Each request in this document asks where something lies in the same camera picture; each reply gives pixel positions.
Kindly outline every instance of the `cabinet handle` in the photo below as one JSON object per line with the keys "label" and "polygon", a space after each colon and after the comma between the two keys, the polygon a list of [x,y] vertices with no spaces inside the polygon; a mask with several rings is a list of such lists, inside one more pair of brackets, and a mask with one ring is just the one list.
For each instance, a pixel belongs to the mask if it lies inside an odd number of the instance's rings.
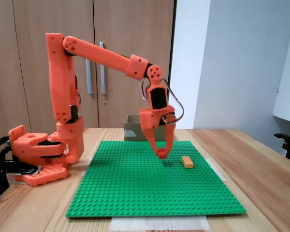
{"label": "cabinet handle", "polygon": [[88,94],[92,94],[91,90],[91,75],[90,75],[90,60],[86,59],[86,72],[87,72],[87,90]]}
{"label": "cabinet handle", "polygon": [[[104,47],[103,42],[99,43],[100,47]],[[105,94],[105,79],[104,79],[104,65],[100,64],[100,74],[101,74],[101,94]]]}

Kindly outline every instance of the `wooden cabinet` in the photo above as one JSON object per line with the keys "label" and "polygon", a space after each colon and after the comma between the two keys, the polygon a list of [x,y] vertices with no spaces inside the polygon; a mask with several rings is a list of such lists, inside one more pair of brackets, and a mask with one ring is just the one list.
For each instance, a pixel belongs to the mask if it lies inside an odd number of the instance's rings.
{"label": "wooden cabinet", "polygon": [[0,137],[21,124],[30,131],[13,4],[10,0],[0,0]]}
{"label": "wooden cabinet", "polygon": [[[168,79],[173,0],[0,0],[0,135],[24,124],[28,131],[56,130],[49,89],[45,33],[58,32],[88,42],[104,42],[121,55],[144,57]],[[147,107],[141,83],[91,62],[92,94],[86,61],[74,57],[87,128],[123,127],[127,114]]]}
{"label": "wooden cabinet", "polygon": [[[14,0],[13,3],[31,130],[50,134],[56,130],[56,121],[45,34],[57,32],[94,43],[93,3],[92,0]],[[95,65],[91,63],[91,95],[87,92],[85,60],[75,57],[74,66],[81,95],[80,115],[84,117],[85,127],[99,127]]]}

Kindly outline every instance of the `robotic arm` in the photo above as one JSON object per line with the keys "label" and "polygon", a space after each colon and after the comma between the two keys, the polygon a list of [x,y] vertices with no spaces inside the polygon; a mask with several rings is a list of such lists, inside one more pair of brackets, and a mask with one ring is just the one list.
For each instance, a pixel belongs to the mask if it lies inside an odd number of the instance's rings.
{"label": "robotic arm", "polygon": [[[175,123],[180,120],[184,111],[177,119],[174,108],[168,104],[167,89],[173,96],[174,94],[166,80],[162,79],[162,69],[159,65],[152,65],[148,60],[136,55],[127,58],[73,36],[65,37],[59,33],[46,34],[46,43],[57,131],[51,135],[27,133],[23,125],[10,130],[8,136],[0,139],[0,145],[7,141],[10,143],[0,151],[0,173],[25,174],[15,175],[15,179],[35,186],[65,178],[67,164],[76,163],[80,159],[84,152],[84,121],[78,116],[81,101],[73,56],[87,58],[142,81],[142,95],[149,102],[148,108],[140,110],[142,131],[155,154],[160,159],[167,158],[174,142]],[[146,78],[150,84],[144,93],[143,84]],[[166,148],[156,147],[154,129],[159,125],[165,127]],[[13,160],[5,160],[5,154],[9,151],[13,152]],[[37,166],[43,166],[41,172],[28,175],[36,172]],[[2,177],[0,182],[7,183],[6,177]]]}
{"label": "robotic arm", "polygon": [[[174,108],[168,105],[167,88],[161,83],[162,69],[160,66],[152,65],[148,63],[148,60],[136,55],[132,55],[131,58],[121,56],[73,36],[65,37],[58,33],[48,33],[46,41],[54,117],[58,121],[57,135],[59,134],[60,138],[63,136],[60,135],[59,128],[65,128],[67,122],[74,123],[75,121],[72,106],[77,106],[77,108],[80,106],[73,66],[73,56],[76,55],[121,71],[126,76],[139,81],[144,78],[149,79],[150,86],[146,88],[146,96],[144,96],[149,102],[149,107],[140,110],[142,131],[155,154],[161,159],[167,158],[167,154],[173,146],[177,120]],[[165,126],[165,149],[156,147],[153,132],[153,129],[161,124]]]}

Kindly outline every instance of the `paper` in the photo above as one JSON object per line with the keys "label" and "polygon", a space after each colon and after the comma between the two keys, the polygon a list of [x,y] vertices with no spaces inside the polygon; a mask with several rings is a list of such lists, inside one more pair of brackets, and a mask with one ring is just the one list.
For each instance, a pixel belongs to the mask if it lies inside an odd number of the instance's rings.
{"label": "paper", "polygon": [[16,181],[13,183],[14,185],[26,185],[27,183],[25,181]]}
{"label": "paper", "polygon": [[[92,161],[92,158],[89,159],[88,166],[90,165],[91,161]],[[82,172],[82,176],[85,176],[87,169]]]}
{"label": "paper", "polygon": [[209,230],[206,216],[113,217],[111,231]]}
{"label": "paper", "polygon": [[215,171],[215,173],[219,176],[222,181],[227,181],[227,179],[221,174],[221,172],[214,166],[210,159],[205,159],[206,162],[211,166],[211,168]]}

